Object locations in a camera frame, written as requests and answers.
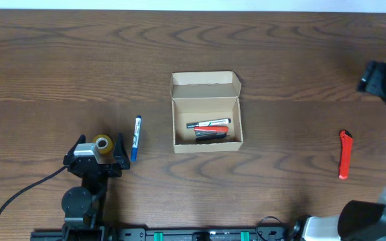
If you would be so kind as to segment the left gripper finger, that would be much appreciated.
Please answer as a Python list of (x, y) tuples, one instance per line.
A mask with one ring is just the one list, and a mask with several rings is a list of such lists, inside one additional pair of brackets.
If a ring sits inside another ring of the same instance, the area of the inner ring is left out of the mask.
[(129, 161), (127, 156), (127, 152), (124, 147), (123, 135), (119, 133), (117, 135), (117, 140), (115, 141), (114, 149), (113, 149), (113, 158), (116, 161)]
[(85, 135), (81, 135), (81, 136), (78, 138), (78, 140), (75, 142), (75, 144), (73, 145), (73, 147), (67, 152), (66, 156), (67, 156), (67, 157), (73, 156), (76, 147), (77, 147), (79, 144), (84, 144), (85, 142), (86, 142), (86, 137), (85, 137)]

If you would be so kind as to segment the yellow tape roll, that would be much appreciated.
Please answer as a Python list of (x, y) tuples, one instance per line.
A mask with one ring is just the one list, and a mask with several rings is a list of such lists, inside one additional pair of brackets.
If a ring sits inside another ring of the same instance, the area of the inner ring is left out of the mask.
[(113, 149), (113, 141), (108, 135), (100, 134), (93, 139), (93, 143), (96, 145), (101, 155), (110, 153)]

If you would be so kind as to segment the blue whiteboard marker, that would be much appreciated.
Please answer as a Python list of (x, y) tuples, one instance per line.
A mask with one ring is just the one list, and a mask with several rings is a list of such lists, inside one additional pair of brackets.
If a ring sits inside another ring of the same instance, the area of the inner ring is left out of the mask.
[(132, 150), (131, 150), (131, 160), (132, 161), (137, 160), (137, 152), (138, 152), (138, 146), (139, 146), (141, 124), (142, 124), (142, 117), (140, 115), (138, 115), (135, 118), (135, 128), (134, 128), (134, 132), (133, 132), (133, 142), (132, 142)]

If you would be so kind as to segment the red utility knife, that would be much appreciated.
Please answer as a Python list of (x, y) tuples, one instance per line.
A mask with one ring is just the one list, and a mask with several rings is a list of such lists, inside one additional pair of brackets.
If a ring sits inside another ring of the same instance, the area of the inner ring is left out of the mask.
[(338, 177), (340, 179), (347, 179), (349, 175), (353, 137), (347, 130), (340, 131), (339, 137), (341, 142), (341, 153)]

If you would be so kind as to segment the red and black stapler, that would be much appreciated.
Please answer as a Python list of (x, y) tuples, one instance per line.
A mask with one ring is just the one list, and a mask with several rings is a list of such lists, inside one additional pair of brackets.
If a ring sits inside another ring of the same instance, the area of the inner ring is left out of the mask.
[(226, 126), (203, 126), (194, 128), (196, 141), (223, 139), (227, 136), (228, 131), (229, 128)]

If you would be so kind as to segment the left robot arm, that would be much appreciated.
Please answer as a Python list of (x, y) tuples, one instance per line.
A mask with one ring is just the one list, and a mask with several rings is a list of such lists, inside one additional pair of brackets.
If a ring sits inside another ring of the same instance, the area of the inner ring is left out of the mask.
[(62, 198), (65, 213), (62, 238), (64, 240), (118, 240), (119, 231), (103, 221), (108, 180), (122, 176), (131, 162), (121, 133), (113, 147), (114, 163), (101, 163), (97, 145), (87, 143), (81, 135), (64, 156), (68, 172), (81, 178), (80, 186), (69, 189)]

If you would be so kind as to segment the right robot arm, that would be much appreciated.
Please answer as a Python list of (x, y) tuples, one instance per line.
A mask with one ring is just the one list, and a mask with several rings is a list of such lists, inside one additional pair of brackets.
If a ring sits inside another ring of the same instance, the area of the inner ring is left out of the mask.
[[(386, 63), (370, 61), (357, 86), (358, 92), (379, 97), (386, 104)], [(300, 218), (290, 240), (386, 240), (386, 186), (376, 202), (352, 200), (339, 215)]]

